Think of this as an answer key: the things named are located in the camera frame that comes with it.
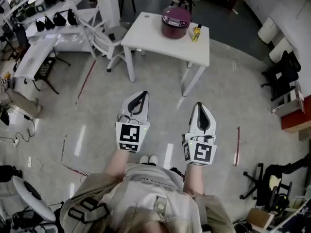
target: white shoe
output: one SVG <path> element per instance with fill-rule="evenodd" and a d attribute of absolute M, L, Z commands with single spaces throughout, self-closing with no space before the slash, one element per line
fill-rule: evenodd
<path fill-rule="evenodd" d="M 140 160 L 139 160 L 139 164 L 148 164 L 148 161 L 149 161 L 149 157 L 147 155 L 143 155 Z"/>
<path fill-rule="evenodd" d="M 157 159 L 157 156 L 156 155 L 151 155 L 150 158 L 149 158 L 149 163 L 153 163 L 157 166 L 157 163 L 158 163 L 158 159 Z"/>

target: white cylinder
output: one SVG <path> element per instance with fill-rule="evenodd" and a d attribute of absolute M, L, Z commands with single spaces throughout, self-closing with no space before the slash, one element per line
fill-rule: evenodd
<path fill-rule="evenodd" d="M 278 63 L 281 60 L 284 51 L 287 51 L 288 53 L 293 51 L 293 47 L 285 37 L 281 39 L 276 47 L 269 53 L 269 57 L 274 63 Z"/>
<path fill-rule="evenodd" d="M 264 43 L 269 44 L 279 31 L 280 29 L 278 26 L 272 21 L 270 17 L 268 17 L 261 29 L 258 31 L 258 37 Z"/>

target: white marker cube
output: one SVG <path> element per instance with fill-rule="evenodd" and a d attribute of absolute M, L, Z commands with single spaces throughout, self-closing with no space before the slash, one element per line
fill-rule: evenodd
<path fill-rule="evenodd" d="M 148 122 L 146 125 L 116 122 L 117 148 L 138 152 L 149 127 Z"/>
<path fill-rule="evenodd" d="M 193 140 L 185 141 L 183 147 L 186 163 L 198 166 L 212 164 L 217 148 L 216 145 Z"/>

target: maroon rice cooker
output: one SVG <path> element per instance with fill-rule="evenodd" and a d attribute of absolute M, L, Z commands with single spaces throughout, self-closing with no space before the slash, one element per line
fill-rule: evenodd
<path fill-rule="evenodd" d="M 162 34 L 171 39 L 185 36 L 191 23 L 191 14 L 182 7 L 169 6 L 162 14 Z"/>

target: forearm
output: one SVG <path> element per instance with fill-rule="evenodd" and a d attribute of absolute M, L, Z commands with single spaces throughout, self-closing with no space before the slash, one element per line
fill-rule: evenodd
<path fill-rule="evenodd" d="M 119 180 L 124 178 L 125 168 L 130 152 L 125 150 L 115 150 L 104 173 Z"/>
<path fill-rule="evenodd" d="M 184 192 L 189 195 L 199 193 L 204 195 L 204 183 L 203 183 L 203 167 L 197 165 L 187 165 Z"/>

